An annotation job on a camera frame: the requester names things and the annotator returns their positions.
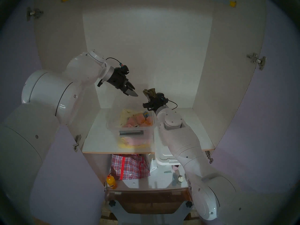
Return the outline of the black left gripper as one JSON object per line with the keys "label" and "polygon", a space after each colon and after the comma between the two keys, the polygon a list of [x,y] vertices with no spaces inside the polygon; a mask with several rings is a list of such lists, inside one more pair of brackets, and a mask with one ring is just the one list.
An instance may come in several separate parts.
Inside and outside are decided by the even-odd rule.
{"label": "black left gripper", "polygon": [[126,65],[120,67],[112,67],[106,70],[106,75],[100,79],[97,87],[100,87],[104,82],[110,83],[116,89],[120,89],[127,96],[138,97],[138,94],[134,91],[135,87],[129,82],[126,75],[129,74],[129,69]]}

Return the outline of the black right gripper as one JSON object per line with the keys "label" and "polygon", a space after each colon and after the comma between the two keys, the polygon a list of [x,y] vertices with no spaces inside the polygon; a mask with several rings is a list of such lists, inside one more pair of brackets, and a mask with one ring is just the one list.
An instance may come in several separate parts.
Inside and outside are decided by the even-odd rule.
{"label": "black right gripper", "polygon": [[169,99],[163,93],[157,93],[155,96],[151,93],[146,93],[146,97],[148,98],[148,102],[143,103],[142,106],[148,111],[157,111],[160,107],[165,108],[169,102]]}

